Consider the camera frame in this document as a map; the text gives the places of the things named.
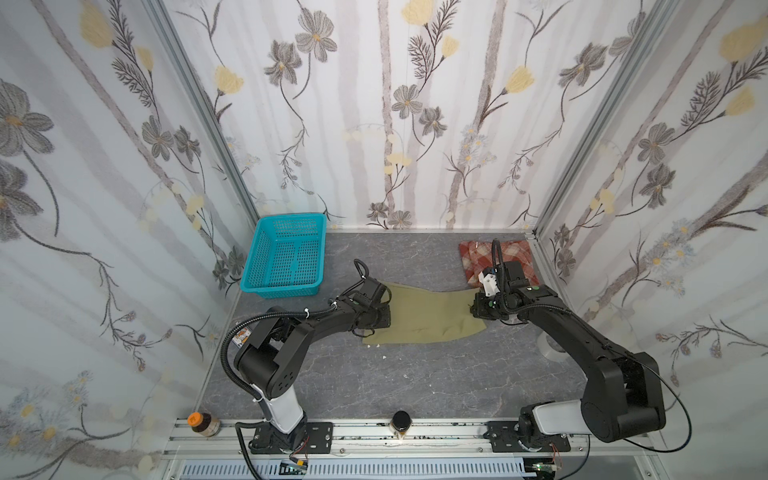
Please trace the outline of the olive green skirt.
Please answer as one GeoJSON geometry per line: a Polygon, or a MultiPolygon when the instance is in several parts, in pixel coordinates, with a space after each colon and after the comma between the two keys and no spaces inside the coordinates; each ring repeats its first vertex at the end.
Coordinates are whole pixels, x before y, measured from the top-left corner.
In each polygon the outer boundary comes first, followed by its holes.
{"type": "Polygon", "coordinates": [[[475,291],[432,292],[389,283],[393,295],[391,324],[365,332],[365,345],[445,343],[476,335],[486,329],[470,313],[475,291]]]}

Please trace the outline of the red plaid wool skirt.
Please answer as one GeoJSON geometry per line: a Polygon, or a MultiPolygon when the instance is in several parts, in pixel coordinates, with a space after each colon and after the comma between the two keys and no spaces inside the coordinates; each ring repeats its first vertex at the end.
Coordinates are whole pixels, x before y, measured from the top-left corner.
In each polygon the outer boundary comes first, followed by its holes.
{"type": "MultiPolygon", "coordinates": [[[[522,265],[525,278],[532,285],[538,285],[539,279],[535,273],[534,257],[528,242],[503,241],[501,246],[504,261],[518,261],[522,265]]],[[[466,241],[461,242],[458,249],[467,284],[470,287],[480,287],[478,275],[492,264],[491,243],[466,241]]]]}

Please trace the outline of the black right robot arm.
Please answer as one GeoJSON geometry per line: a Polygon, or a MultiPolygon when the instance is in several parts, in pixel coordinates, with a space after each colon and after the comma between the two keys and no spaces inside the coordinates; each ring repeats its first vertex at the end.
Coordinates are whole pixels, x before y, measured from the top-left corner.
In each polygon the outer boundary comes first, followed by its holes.
{"type": "Polygon", "coordinates": [[[528,448],[562,435],[587,435],[604,443],[660,431],[667,424],[667,382],[657,361],[609,340],[585,322],[547,285],[533,285],[517,262],[484,269],[470,308],[474,317],[507,326],[532,324],[551,337],[586,377],[580,398],[521,409],[516,435],[528,448]]]}

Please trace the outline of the clear tape roll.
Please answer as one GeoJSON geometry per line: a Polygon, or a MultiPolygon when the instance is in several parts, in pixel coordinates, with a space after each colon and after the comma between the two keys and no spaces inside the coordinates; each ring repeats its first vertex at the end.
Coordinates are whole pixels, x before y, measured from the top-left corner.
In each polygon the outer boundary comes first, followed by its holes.
{"type": "Polygon", "coordinates": [[[546,333],[541,333],[537,337],[537,348],[541,355],[549,361],[563,363],[569,355],[546,333]]]}

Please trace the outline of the teal plastic basket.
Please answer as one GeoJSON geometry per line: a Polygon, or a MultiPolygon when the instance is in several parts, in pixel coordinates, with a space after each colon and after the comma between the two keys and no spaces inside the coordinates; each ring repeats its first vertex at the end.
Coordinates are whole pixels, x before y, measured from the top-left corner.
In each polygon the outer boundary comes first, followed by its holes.
{"type": "Polygon", "coordinates": [[[261,218],[240,280],[265,299],[314,296],[324,277],[327,219],[321,213],[261,218]]]}

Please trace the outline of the black knob jar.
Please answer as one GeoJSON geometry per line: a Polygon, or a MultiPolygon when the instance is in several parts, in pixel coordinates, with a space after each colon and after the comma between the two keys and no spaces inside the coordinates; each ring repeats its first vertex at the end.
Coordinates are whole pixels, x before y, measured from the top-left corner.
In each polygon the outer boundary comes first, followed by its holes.
{"type": "Polygon", "coordinates": [[[404,438],[413,424],[411,415],[405,410],[399,410],[392,416],[389,428],[397,438],[404,438]]]}

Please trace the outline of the orange capped bottle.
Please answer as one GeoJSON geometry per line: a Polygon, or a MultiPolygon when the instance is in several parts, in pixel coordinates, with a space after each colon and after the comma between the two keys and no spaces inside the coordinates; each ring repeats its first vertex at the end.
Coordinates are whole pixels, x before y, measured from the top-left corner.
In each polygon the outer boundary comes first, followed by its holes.
{"type": "Polygon", "coordinates": [[[216,436],[221,429],[221,422],[217,417],[198,411],[187,417],[187,424],[194,433],[206,438],[216,436]]]}

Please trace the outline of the aluminium front rail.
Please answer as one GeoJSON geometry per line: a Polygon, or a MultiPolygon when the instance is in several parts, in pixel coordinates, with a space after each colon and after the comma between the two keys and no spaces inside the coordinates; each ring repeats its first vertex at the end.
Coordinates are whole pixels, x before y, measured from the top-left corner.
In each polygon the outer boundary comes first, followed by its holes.
{"type": "Polygon", "coordinates": [[[571,450],[494,453],[484,437],[493,420],[416,419],[397,438],[386,419],[321,420],[307,446],[277,448],[244,460],[242,449],[260,443],[258,432],[241,437],[225,421],[204,438],[178,421],[162,453],[160,479],[666,479],[660,457],[634,445],[606,444],[567,435],[571,450]]]}

